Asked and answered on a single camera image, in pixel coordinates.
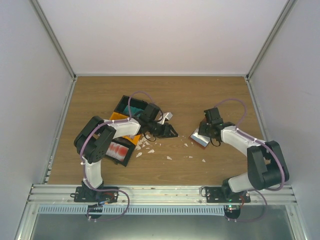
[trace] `black plastic bracket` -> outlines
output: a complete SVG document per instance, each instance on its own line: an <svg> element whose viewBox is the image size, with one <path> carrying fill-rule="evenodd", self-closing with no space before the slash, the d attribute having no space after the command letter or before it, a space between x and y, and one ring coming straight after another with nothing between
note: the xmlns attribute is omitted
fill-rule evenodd
<svg viewBox="0 0 320 240"><path fill-rule="evenodd" d="M239 203L241 204L244 200L244 203L250 203L250 196L246 196L245 191L241 191L239 193L235 193L233 196L229 198L229 201L226 199L222 188L220 186L206 186L205 188L205 197L207 203L219 203L219 204L231 204L231 203Z"/></svg>
<svg viewBox="0 0 320 240"><path fill-rule="evenodd" d="M107 202L108 204L118 201L118 191L95 191L90 189L85 183L81 182L82 186L75 189L75 193L71 193L70 197L74 198L75 203L100 203ZM119 189L116 186L104 186L103 183L97 188L104 189Z"/></svg>

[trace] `yellow box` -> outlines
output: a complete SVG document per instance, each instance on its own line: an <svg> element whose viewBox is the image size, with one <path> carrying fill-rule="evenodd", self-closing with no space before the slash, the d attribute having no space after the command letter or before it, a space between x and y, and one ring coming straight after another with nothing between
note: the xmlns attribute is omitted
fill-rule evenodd
<svg viewBox="0 0 320 240"><path fill-rule="evenodd" d="M117 113L117 112L113 112L111 117L110 117L110 120L120 120L120 119L127 119L128 116L126 115L123 115L123 114L120 114L120 113ZM140 139L140 135L135 135L135 136L122 136L123 138L125 139L128 139L130 142L132 142L134 145L137 145L138 144L138 141Z"/></svg>

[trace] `wire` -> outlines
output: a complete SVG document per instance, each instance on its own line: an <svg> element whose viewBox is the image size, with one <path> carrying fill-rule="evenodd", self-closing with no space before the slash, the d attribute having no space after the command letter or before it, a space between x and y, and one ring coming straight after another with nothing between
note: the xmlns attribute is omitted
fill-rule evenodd
<svg viewBox="0 0 320 240"><path fill-rule="evenodd" d="M240 209L242 209L242 207L244 206L244 204L245 204L245 198L243 197L243 196L239 196L240 197L240 199L241 199L241 202L242 202L242 204L241 204L241 206L240 206Z"/></svg>
<svg viewBox="0 0 320 240"><path fill-rule="evenodd" d="M130 109L130 101L131 101L131 98L132 98L134 95L138 94L138 93L147 95L147 96L150 98L151 102L152 102L152 103L155 103L155 101L153 100L153 98L152 98L148 93L146 93L145 91L135 91L134 93L131 94L131 96L129 97L129 100L128 100L129 119L132 118L132 113L131 113L131 109Z"/></svg>
<svg viewBox="0 0 320 240"><path fill-rule="evenodd" d="M96 132L98 129L100 129L101 127L103 127L103 126L105 126L105 125L108 125L108 124L110 124L110 123L112 123L112 122L115 122L115 123L125 123L125 122L127 122L127 121L128 121L128 119L122 119L122 120L115 120L115 121L105 121L105 122L99 124L99 125L96 126L95 129L88 135L88 137L87 137L86 140L84 141L83 146L82 146L82 148L81 148L81 150L80 150L80 153L79 153L80 158L81 158L81 161L82 161L82 165L83 165L83 177L84 177L84 180L85 180L86 185L87 185L90 189L92 189L92 190L94 190L94 191L96 191L96 192L109 192L109 191L120 192L120 193L123 193L123 194L126 196L127 200L128 200L128 203L127 203L127 205L126 205L125 210L124 210L120 215L117 215L117 216L115 216L115 217L108 218L108 219L99 219L99 220L95 219L95 220L94 220L95 222L97 222L97 221L99 221L99 222L108 222L108 221L112 221L112 220L116 220L116 219L118 219L118 218L121 218L123 215L126 214L126 212L127 212L128 209L129 209L129 206L130 206L130 197L129 197L129 195L128 195L125 191L122 191L122 190L120 190L120 189L113 189L113 188L97 189L97 188L93 187L93 186L91 185L91 183L89 182L88 177L87 177L87 174L86 174L86 160L85 160L85 157L84 157L84 151L85 151L85 148L86 148L89 140L91 139L91 137L95 134L95 132ZM88 208L88 211L87 211L86 216L87 216L87 218L90 220L89 212L90 212L90 209Z"/></svg>
<svg viewBox="0 0 320 240"><path fill-rule="evenodd" d="M242 101L242 100L240 100L238 98L227 98L225 100L222 100L222 101L218 102L216 105L214 105L214 108L216 108L219 105L221 105L221 104L223 104L225 102L228 102L228 101L237 101L237 102L241 103L243 108L244 108L244 113L243 113L242 117L240 118L240 120L235 125L236 127L238 127L242 123L242 121L245 119L245 117L247 116L247 106L246 106L244 101Z"/></svg>
<svg viewBox="0 0 320 240"><path fill-rule="evenodd" d="M261 192L259 192L258 190L251 190L251 191L255 191L257 192L263 199L264 203L265 203L265 207L264 207L264 210L263 210L263 213L261 216L259 217L256 217L256 218L253 218L253 219L243 219L243 220L237 220L237 219L234 219L234 218L229 218L227 217L226 215L224 215L224 217L228 220L228 221L232 221L232 222L240 222L240 223L252 223L252 222L255 222L255 221L259 221L261 219L263 219L265 216L266 216L266 213L268 211L268 203L267 203L267 200L266 198L262 195Z"/></svg>
<svg viewBox="0 0 320 240"><path fill-rule="evenodd" d="M215 147L220 147L221 146L221 142L220 141L218 141L219 145L214 145L214 143L212 142L212 138L211 137L210 137L210 143Z"/></svg>
<svg viewBox="0 0 320 240"><path fill-rule="evenodd" d="M147 138L146 133L143 133L143 136L145 137L145 139L147 139L149 142L155 142L157 140L157 137L154 137L154 140L150 140L150 138Z"/></svg>
<svg viewBox="0 0 320 240"><path fill-rule="evenodd" d="M201 197L203 197L203 198L206 198L207 196L206 195L203 195L202 194L202 191L203 191L203 189L205 189L206 188L206 186L203 186L201 189L200 189L200 195L201 195Z"/></svg>

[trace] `white panel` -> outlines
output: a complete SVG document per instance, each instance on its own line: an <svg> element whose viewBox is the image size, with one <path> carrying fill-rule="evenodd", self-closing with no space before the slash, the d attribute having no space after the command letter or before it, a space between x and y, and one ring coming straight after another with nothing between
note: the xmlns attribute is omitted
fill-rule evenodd
<svg viewBox="0 0 320 240"><path fill-rule="evenodd" d="M71 78L27 0L0 7L0 239L40 183Z"/></svg>
<svg viewBox="0 0 320 240"><path fill-rule="evenodd" d="M247 74L286 0L40 0L76 74Z"/></svg>
<svg viewBox="0 0 320 240"><path fill-rule="evenodd" d="M252 84L269 135L280 143L311 239L319 239L320 4L298 0Z"/></svg>

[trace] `wooden tabletop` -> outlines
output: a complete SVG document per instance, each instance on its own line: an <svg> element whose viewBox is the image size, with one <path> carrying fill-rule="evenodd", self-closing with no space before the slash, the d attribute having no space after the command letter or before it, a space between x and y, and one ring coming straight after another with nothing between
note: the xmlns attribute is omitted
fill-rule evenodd
<svg viewBox="0 0 320 240"><path fill-rule="evenodd" d="M81 183L83 171L73 145L75 137L91 117L108 119L121 97L135 91L149 93L164 113L173 114L169 123L179 137L157 139L135 150L127 167L103 159L101 175L105 184L220 185L226 178L247 172L246 157L232 146L223 143L220 147L209 145L202 149L189 139L204 118L204 110L227 98L246 103L248 114L240 128L257 138L262 137L243 77L91 76L79 77L75 85L49 184ZM150 102L140 93L134 97ZM236 101L224 103L219 110L225 122L233 123L244 113L243 106Z"/></svg>

